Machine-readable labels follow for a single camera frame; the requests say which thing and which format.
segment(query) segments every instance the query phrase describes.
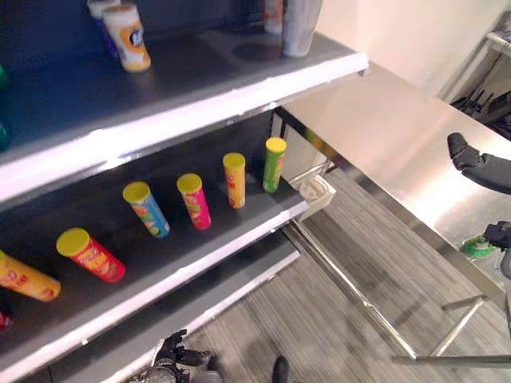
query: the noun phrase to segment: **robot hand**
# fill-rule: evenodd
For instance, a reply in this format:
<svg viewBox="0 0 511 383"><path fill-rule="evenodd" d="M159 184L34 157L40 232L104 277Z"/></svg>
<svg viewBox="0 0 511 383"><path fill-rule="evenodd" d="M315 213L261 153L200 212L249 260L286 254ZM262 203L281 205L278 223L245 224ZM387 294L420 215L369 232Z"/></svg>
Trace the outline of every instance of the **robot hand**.
<svg viewBox="0 0 511 383"><path fill-rule="evenodd" d="M186 330L178 331L160 341L151 366L130 377L125 383L189 383L190 371L179 369L176 364L194 367L207 365L212 355L209 352L199 352L179 346L186 332Z"/></svg>

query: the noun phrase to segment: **metal table leg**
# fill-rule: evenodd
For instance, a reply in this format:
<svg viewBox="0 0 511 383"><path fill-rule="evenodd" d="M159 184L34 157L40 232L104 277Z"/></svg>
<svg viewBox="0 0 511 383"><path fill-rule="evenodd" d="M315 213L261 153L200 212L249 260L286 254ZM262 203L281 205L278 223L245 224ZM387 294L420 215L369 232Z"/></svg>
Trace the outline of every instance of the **metal table leg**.
<svg viewBox="0 0 511 383"><path fill-rule="evenodd" d="M470 308L456 325L454 325L451 331L438 343L429 356L420 356L414 350L414 347L408 343L405 337L394 327L381 309L375 306L355 283L351 281L348 274L331 259L308 229L292 219L290 224L283 228L283 232L297 247L303 246L303 244L299 242L300 240L304 242L313 259L327 272L332 281L343 290L349 291L351 295L362 304L361 306L364 312L406 353L406 356L392 357L394 363L402 365L441 365L490 369L511 368L511 355L442 356L447 347L449 347L460 334L463 327L475 315L477 309L487 300L485 295L478 295L444 305L442 307L443 310L456 310L467 306L470 306Z"/></svg>

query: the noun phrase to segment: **gray carpet floor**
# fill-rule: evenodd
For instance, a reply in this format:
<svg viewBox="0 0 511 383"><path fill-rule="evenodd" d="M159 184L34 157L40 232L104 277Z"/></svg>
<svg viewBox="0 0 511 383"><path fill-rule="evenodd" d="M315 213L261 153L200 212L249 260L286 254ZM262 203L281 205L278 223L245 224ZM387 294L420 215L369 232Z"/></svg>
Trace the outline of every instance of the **gray carpet floor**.
<svg viewBox="0 0 511 383"><path fill-rule="evenodd" d="M440 305L479 294L446 260L344 174L330 206L304 224L420 353L460 311ZM269 382L277 355L300 382L510 382L511 370L395 365L396 349L307 253L187 338L221 356L226 382ZM486 303L446 351L510 353L505 316Z"/></svg>

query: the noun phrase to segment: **red pringles can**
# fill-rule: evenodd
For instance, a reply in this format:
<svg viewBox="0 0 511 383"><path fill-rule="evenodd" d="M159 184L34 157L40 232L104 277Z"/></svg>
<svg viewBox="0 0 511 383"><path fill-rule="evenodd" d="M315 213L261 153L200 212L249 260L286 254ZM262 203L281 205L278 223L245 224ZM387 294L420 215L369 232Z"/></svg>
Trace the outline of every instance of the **red pringles can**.
<svg viewBox="0 0 511 383"><path fill-rule="evenodd" d="M119 259L80 227L66 230L58 237L57 251L106 282L116 282L126 272Z"/></svg>

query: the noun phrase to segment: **small white box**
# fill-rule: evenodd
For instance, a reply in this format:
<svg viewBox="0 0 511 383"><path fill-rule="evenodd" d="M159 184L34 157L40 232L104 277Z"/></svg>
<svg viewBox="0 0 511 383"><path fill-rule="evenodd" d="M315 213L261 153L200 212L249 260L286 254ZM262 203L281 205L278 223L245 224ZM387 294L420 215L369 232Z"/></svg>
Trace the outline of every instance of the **small white box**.
<svg viewBox="0 0 511 383"><path fill-rule="evenodd" d="M291 186L308 202L309 208L298 218L299 222L320 211L334 198L337 192L322 176L316 175L295 181Z"/></svg>

